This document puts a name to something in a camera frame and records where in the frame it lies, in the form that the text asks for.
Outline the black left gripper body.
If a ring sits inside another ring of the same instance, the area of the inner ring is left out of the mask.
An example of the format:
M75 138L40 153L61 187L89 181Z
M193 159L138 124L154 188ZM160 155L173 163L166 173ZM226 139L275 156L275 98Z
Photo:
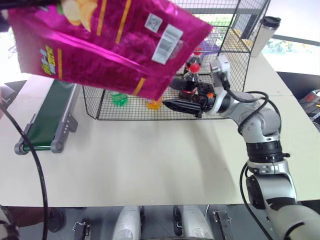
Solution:
M8 23L8 11L6 9L2 9L0 11L0 32L7 32L10 28L10 24Z

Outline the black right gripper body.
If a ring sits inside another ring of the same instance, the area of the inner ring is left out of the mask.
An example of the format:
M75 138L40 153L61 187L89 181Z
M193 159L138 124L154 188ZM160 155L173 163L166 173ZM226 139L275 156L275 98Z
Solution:
M206 113L213 108L216 94L211 83L199 82L197 84L197 93L192 97L193 103L200 105L200 110L194 115L201 118L202 113Z

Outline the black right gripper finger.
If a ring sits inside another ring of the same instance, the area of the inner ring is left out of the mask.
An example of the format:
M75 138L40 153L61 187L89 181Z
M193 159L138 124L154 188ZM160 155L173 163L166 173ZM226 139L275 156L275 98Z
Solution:
M186 87L186 81L182 78L173 78L170 87L176 91L182 91Z
M203 113L201 105L178 98L163 100L162 103L172 111L186 113L190 115L201 115Z

